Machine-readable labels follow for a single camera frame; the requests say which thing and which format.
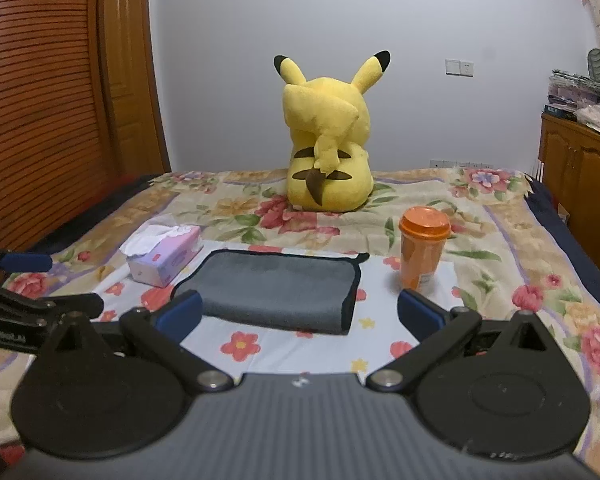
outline light switch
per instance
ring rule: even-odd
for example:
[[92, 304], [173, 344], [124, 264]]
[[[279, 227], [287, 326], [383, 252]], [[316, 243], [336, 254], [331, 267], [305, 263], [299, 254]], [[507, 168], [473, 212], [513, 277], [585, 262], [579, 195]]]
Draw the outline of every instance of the light switch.
[[449, 75], [460, 75], [460, 62], [454, 59], [445, 59], [446, 73]]
[[460, 75], [465, 75], [467, 77], [474, 76], [474, 64], [470, 61], [461, 61], [460, 62]]

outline louvered wardrobe door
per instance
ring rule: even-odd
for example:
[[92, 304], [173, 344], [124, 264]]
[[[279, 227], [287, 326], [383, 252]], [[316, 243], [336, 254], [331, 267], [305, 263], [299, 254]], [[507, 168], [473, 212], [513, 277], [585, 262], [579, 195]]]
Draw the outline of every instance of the louvered wardrobe door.
[[96, 0], [0, 0], [0, 246], [22, 249], [115, 176]]

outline dark blue bed edge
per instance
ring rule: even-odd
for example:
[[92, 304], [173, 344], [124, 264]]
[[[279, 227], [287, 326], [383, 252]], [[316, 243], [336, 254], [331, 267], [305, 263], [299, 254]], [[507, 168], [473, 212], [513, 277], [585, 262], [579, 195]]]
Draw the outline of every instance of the dark blue bed edge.
[[554, 209], [551, 192], [547, 186], [536, 179], [531, 180], [530, 193], [526, 203], [538, 222], [549, 234], [554, 237], [558, 246], [564, 251], [571, 261], [571, 265], [580, 277], [582, 285], [600, 304], [600, 269], [569, 231], [569, 228], [560, 220]]
[[[147, 175], [126, 184], [106, 199], [87, 209], [77, 217], [47, 235], [30, 248], [31, 251], [54, 254], [64, 251], [78, 241], [96, 224], [123, 205], [131, 197], [149, 187], [149, 181], [156, 175]], [[526, 197], [526, 203], [538, 222], [555, 239], [558, 246], [570, 259], [580, 281], [600, 303], [600, 270], [573, 237], [569, 228], [560, 220], [552, 203], [551, 192], [536, 179], [531, 179], [533, 193]]]

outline orange cup lid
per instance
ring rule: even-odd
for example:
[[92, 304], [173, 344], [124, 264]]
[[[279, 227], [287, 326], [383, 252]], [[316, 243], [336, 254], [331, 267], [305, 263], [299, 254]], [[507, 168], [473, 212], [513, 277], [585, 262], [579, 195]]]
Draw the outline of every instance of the orange cup lid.
[[449, 217], [433, 207], [416, 206], [400, 218], [400, 231], [415, 238], [437, 241], [451, 234]]

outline plush toy ear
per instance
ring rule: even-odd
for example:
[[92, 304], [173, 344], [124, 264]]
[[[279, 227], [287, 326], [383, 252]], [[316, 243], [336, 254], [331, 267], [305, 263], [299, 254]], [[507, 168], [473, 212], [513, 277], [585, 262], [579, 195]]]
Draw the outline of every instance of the plush toy ear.
[[353, 76], [351, 84], [360, 90], [361, 94], [365, 93], [382, 77], [384, 70], [389, 66], [389, 61], [391, 55], [387, 50], [378, 52], [365, 61], [358, 73]]
[[293, 60], [285, 56], [276, 56], [273, 58], [273, 66], [280, 74], [280, 77], [289, 85], [301, 85], [306, 83], [306, 78], [302, 75], [299, 66]]

